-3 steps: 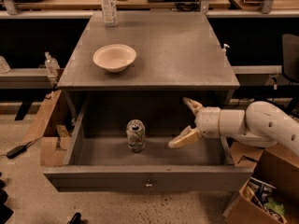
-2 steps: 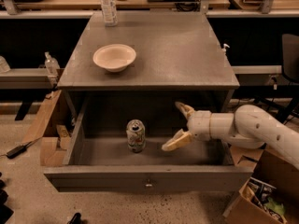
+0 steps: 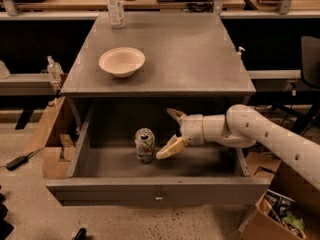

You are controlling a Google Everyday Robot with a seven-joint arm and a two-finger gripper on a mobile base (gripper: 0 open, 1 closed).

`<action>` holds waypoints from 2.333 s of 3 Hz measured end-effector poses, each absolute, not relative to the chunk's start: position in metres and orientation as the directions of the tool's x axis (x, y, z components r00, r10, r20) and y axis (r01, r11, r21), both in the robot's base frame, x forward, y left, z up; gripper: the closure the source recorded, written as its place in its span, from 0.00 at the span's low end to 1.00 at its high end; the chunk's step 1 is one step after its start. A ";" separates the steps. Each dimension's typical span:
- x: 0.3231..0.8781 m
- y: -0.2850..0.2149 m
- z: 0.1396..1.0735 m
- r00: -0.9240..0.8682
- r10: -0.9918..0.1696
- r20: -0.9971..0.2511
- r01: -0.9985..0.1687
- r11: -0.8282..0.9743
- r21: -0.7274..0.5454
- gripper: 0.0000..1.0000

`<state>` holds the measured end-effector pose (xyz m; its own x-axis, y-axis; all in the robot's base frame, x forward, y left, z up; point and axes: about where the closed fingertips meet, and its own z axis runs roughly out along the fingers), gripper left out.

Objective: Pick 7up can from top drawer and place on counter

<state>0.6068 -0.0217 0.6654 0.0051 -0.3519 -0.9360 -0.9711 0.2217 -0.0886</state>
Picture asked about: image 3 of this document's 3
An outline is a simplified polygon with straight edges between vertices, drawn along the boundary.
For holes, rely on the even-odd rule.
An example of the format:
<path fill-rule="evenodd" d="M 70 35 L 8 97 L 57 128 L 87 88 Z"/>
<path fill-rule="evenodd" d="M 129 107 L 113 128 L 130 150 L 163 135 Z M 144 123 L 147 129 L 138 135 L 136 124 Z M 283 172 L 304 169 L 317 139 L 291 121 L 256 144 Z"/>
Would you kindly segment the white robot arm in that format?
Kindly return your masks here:
<path fill-rule="evenodd" d="M 188 145 L 215 142 L 247 148 L 258 142 L 320 190 L 320 145 L 273 123 L 255 109 L 238 104 L 225 115 L 186 115 L 171 108 L 167 113 L 178 122 L 181 136 L 173 135 L 156 153 L 157 159 L 182 152 Z"/>

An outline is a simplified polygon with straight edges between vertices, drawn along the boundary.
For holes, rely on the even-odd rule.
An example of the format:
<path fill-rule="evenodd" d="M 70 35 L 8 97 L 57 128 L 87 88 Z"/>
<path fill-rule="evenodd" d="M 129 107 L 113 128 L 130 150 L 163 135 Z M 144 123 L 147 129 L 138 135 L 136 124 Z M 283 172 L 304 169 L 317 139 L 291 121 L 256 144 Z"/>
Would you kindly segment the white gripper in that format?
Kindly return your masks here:
<path fill-rule="evenodd" d="M 203 115 L 186 116 L 184 112 L 173 108 L 167 108 L 166 111 L 178 124 L 181 124 L 180 133 L 182 137 L 173 135 L 167 144 L 156 153 L 157 159 L 166 159 L 180 153 L 188 144 L 202 145 L 204 143 Z"/>

